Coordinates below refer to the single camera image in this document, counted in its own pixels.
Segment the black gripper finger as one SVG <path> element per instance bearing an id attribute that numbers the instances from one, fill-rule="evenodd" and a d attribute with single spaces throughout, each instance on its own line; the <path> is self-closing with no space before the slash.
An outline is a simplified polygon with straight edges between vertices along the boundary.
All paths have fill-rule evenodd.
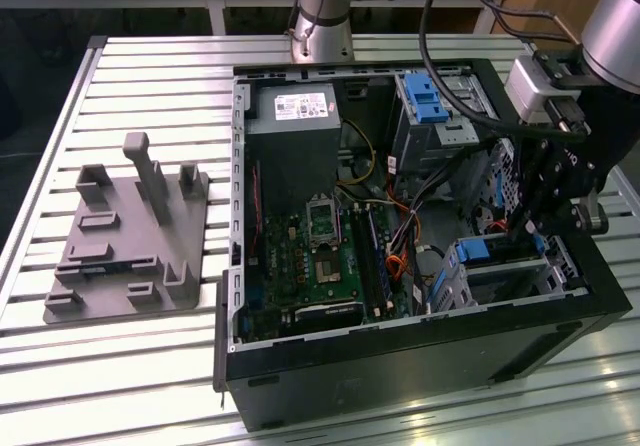
<path id="1" fill-rule="evenodd" d="M 536 193 L 524 204 L 524 229 L 542 236 L 562 235 L 582 229 L 583 207 L 552 193 Z"/>
<path id="2" fill-rule="evenodd" d="M 516 151 L 518 205 L 507 223 L 508 238 L 517 242 L 533 230 L 545 232 L 553 214 L 554 191 L 558 183 L 558 144 L 540 140 L 536 147 L 524 142 Z"/>

